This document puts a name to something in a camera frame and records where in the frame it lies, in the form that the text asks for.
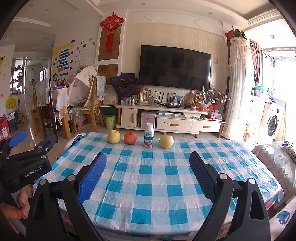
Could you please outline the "red gift bags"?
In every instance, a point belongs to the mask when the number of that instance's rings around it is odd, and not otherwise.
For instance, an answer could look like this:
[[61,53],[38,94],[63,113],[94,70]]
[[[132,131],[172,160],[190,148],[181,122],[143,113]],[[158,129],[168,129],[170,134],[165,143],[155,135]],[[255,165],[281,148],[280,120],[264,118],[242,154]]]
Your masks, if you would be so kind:
[[7,118],[0,117],[0,140],[7,140],[11,137],[10,128]]

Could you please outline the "dark wooden chair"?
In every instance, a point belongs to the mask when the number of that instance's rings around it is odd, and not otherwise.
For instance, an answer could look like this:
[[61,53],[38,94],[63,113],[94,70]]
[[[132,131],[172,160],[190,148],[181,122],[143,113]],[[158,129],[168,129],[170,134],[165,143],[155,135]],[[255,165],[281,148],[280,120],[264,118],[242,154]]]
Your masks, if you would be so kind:
[[54,107],[51,92],[51,82],[50,78],[38,81],[34,87],[36,96],[36,106],[39,117],[41,118],[41,126],[43,130],[44,137],[47,136],[46,130],[48,128],[53,130],[56,135],[56,142],[58,142],[57,131],[59,130],[57,124],[57,116]]

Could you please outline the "wooden chair with cloth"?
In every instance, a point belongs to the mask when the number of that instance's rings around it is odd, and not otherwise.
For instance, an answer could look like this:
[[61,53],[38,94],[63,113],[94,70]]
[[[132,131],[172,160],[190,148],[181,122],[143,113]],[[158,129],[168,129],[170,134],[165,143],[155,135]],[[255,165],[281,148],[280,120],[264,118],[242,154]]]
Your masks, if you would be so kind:
[[93,65],[83,68],[70,86],[69,114],[72,118],[73,132],[77,133],[76,118],[89,116],[89,123],[97,132],[96,115],[100,114],[100,104],[105,98],[106,77],[99,75]]

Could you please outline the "blue checkered tablecloth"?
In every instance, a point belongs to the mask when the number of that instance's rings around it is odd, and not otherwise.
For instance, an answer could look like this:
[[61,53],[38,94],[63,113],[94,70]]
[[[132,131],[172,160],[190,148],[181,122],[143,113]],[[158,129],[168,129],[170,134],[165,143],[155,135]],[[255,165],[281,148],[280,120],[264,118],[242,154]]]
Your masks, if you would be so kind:
[[143,140],[113,145],[105,134],[89,133],[53,164],[45,178],[62,181],[103,153],[106,168],[83,204],[96,228],[165,239],[194,235],[212,203],[189,165],[192,152],[233,180],[253,178],[266,207],[283,199],[281,185],[266,166],[243,144],[230,140],[182,139],[165,150],[158,139],[146,148]]

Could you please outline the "green waste bin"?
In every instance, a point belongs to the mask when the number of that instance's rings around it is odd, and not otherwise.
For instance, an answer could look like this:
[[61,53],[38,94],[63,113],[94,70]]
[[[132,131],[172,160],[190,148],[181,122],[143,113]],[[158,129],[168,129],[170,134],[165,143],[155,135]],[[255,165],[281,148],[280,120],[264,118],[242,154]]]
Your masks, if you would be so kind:
[[117,116],[116,115],[110,115],[106,114],[104,116],[105,126],[108,130],[113,130],[116,128],[117,124]]

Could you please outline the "yellow pear left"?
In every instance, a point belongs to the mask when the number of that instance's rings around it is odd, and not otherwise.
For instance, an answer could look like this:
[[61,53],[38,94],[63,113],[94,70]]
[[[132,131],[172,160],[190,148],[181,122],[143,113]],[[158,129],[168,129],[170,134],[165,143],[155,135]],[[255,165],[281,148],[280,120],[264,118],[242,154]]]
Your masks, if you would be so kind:
[[121,140],[121,134],[117,130],[110,130],[107,139],[111,144],[117,144]]

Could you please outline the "yellow pear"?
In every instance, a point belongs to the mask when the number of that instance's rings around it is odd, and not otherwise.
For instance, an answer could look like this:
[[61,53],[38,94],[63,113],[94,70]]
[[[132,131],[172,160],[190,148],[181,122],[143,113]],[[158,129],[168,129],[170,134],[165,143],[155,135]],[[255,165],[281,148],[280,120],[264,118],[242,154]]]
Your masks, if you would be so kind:
[[110,130],[107,139],[111,144],[117,144],[121,140],[121,134],[117,130]]
[[161,136],[161,138],[159,139],[159,145],[163,148],[163,149],[169,149],[173,146],[174,144],[174,139],[172,136],[170,135],[163,135]]

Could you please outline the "washing machine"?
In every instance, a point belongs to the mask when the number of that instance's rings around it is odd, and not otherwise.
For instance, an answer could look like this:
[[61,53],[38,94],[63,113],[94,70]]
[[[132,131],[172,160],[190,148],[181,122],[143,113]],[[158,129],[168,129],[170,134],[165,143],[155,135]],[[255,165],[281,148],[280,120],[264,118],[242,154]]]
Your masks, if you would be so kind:
[[278,138],[284,110],[282,105],[275,102],[265,103],[259,127],[259,136],[264,143],[275,141]]

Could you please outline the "yellow pear right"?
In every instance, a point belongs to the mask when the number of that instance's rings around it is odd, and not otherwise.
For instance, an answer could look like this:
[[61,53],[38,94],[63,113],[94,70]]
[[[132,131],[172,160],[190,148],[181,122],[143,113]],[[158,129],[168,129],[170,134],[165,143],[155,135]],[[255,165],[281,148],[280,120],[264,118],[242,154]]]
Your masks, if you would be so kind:
[[170,135],[163,135],[161,136],[161,138],[159,139],[159,145],[163,148],[163,149],[169,149],[173,146],[174,144],[174,139],[172,136]]

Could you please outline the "dark blue flower bouquet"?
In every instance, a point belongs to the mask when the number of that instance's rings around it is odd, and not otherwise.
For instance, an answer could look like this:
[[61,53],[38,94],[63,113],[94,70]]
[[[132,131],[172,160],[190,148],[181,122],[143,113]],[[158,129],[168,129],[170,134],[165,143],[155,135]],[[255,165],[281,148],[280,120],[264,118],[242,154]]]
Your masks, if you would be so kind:
[[122,98],[132,95],[138,85],[138,79],[135,77],[135,73],[122,72],[121,75],[112,77],[110,83],[118,97]]

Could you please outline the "pink storage box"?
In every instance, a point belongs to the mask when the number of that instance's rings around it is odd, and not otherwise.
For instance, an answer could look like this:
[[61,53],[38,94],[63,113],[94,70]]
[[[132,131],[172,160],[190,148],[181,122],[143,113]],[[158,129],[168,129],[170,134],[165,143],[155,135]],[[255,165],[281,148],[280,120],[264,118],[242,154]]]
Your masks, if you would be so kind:
[[152,110],[143,110],[140,115],[140,127],[145,129],[147,123],[156,123],[156,112]]

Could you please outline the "white electric kettle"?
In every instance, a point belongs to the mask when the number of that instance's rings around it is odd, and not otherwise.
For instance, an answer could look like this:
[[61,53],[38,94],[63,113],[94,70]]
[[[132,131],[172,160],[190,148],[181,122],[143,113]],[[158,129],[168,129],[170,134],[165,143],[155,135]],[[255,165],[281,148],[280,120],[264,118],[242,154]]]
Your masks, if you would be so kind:
[[148,105],[149,102],[147,100],[147,91],[141,91],[139,94],[139,99],[137,101],[139,105]]

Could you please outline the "cream TV cabinet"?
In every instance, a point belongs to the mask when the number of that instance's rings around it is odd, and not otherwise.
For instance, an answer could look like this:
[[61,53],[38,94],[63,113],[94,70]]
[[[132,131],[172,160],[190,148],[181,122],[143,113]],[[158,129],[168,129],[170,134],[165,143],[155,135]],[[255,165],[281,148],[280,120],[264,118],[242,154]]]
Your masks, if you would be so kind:
[[225,121],[208,119],[207,112],[185,108],[165,108],[153,105],[121,105],[116,104],[118,121],[116,129],[143,131],[140,127],[140,115],[143,110],[156,112],[154,130],[162,133],[185,133],[197,137],[200,133],[217,133],[222,136]]

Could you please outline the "red chinese knot decoration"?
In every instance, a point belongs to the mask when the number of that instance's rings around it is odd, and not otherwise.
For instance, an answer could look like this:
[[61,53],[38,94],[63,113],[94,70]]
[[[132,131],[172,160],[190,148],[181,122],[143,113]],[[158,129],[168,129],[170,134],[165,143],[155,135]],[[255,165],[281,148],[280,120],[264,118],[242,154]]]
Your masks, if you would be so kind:
[[100,22],[100,27],[107,30],[107,37],[106,37],[106,46],[105,52],[106,54],[111,55],[112,53],[112,45],[113,45],[113,31],[118,28],[122,23],[125,22],[125,19],[120,17],[119,15],[112,13],[112,15],[105,18],[103,21]]

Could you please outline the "black television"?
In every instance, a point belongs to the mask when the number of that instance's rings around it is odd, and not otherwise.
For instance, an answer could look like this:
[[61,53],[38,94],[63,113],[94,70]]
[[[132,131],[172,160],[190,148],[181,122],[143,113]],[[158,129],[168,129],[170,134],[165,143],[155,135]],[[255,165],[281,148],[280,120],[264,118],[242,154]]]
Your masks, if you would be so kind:
[[140,85],[192,90],[210,87],[211,54],[166,46],[142,45]]

